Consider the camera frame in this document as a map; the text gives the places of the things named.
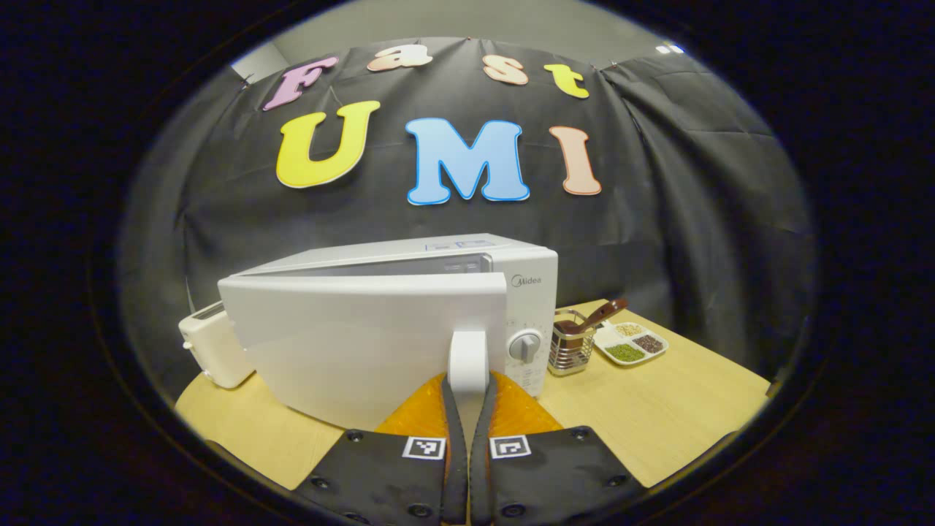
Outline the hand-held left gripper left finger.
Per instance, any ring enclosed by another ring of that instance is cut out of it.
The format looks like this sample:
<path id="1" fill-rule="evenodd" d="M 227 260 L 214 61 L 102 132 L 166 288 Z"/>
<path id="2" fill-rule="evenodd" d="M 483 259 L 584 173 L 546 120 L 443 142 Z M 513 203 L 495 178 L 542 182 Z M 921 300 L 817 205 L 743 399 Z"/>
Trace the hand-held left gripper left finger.
<path id="1" fill-rule="evenodd" d="M 345 430 L 294 492 L 367 525 L 464 524 L 467 463 L 457 404 L 438 374 L 373 432 Z"/>

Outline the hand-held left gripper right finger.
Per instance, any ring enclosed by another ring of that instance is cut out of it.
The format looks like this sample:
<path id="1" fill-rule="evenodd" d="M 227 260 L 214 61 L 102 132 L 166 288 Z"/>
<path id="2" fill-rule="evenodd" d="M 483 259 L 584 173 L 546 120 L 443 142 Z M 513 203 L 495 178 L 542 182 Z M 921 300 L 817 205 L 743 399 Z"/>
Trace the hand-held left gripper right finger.
<path id="1" fill-rule="evenodd" d="M 645 487 L 588 426 L 562 427 L 491 373 L 470 453 L 473 525 L 588 525 Z"/>

